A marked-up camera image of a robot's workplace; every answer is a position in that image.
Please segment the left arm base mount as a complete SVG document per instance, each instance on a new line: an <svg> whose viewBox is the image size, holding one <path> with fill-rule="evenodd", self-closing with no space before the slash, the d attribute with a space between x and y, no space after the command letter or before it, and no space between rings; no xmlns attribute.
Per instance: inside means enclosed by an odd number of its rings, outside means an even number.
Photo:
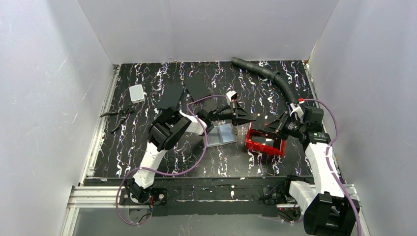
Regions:
<svg viewBox="0 0 417 236"><path fill-rule="evenodd" d="M166 188L148 188L137 198L133 191L123 188L120 192L118 204L121 206L159 206L167 202L168 191Z"/></svg>

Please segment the grey leather card holder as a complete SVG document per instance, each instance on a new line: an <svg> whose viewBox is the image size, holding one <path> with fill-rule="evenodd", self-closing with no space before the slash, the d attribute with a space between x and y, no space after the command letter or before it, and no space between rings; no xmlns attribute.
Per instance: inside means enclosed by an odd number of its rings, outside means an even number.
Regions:
<svg viewBox="0 0 417 236"><path fill-rule="evenodd" d="M219 124L208 133L205 141L207 141L208 148L223 146L236 143L238 140L237 135L238 130L235 126L232 126L230 123Z"/></svg>

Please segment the red plastic bin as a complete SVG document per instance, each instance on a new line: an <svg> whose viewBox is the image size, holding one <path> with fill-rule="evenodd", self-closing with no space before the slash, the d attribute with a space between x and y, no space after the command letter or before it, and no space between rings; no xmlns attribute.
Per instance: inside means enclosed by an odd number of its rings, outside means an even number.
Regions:
<svg viewBox="0 0 417 236"><path fill-rule="evenodd" d="M244 146L249 151L263 153L268 156L283 156L285 140L275 135L249 128L245 137Z"/></svg>

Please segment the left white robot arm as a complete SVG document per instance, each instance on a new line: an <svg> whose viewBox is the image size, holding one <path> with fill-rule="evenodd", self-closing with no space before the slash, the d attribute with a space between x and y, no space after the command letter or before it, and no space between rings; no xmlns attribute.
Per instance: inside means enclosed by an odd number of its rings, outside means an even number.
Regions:
<svg viewBox="0 0 417 236"><path fill-rule="evenodd" d="M213 96L202 98L204 105L196 114L184 113L174 107L163 111L150 125L146 150L140 166L130 172L132 179L126 179L124 186L139 203L147 203L150 187L153 186L158 167L165 154L174 148L186 133L207 136L214 128L213 122L230 120L233 126L255 121L237 100L238 94L230 91L223 96L226 104L218 106Z"/></svg>

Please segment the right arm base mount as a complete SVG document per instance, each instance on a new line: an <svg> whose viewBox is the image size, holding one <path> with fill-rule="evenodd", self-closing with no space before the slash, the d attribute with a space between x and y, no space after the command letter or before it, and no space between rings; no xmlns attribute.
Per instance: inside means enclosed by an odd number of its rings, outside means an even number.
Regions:
<svg viewBox="0 0 417 236"><path fill-rule="evenodd" d="M295 224L302 222L301 210L296 200L285 191L274 187L263 188L259 198L265 205L277 206L279 220L283 223Z"/></svg>

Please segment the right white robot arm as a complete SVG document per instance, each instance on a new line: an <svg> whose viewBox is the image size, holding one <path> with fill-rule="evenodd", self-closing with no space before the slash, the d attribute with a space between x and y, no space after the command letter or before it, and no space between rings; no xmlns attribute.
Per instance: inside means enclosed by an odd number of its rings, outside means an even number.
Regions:
<svg viewBox="0 0 417 236"><path fill-rule="evenodd" d="M306 106L303 117L283 113L265 126L264 132L282 140L289 136L303 145L312 169L315 187L299 177L290 177L287 195L298 204L304 230L314 236L362 235L360 205L341 182L333 158L335 139L323 130L324 110Z"/></svg>

